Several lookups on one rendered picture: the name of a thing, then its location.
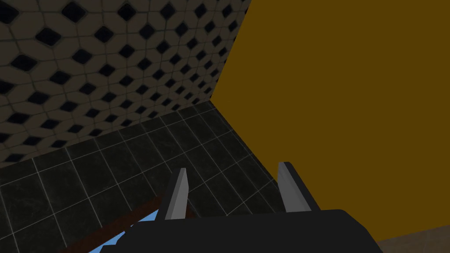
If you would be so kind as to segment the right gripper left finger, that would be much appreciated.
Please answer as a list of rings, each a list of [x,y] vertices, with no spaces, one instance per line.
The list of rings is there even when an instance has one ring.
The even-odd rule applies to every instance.
[[[174,169],[159,206],[156,220],[184,219],[186,216],[188,192],[189,183],[186,169]]]

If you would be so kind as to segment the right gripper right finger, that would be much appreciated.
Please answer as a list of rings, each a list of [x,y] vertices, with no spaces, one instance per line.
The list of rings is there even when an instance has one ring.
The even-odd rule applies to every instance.
[[[278,164],[277,184],[286,212],[320,211],[319,205],[290,162]]]

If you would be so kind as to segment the brown framed blue panel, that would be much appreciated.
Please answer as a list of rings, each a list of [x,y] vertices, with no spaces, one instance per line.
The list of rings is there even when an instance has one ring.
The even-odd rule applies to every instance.
[[[98,248],[105,242],[119,235],[121,232],[127,231],[136,222],[142,220],[146,216],[158,210],[162,198],[157,196],[145,202],[135,210],[127,213],[112,223],[102,227],[95,232],[89,234],[85,238],[77,241],[68,248],[60,251],[60,253],[89,253]]]

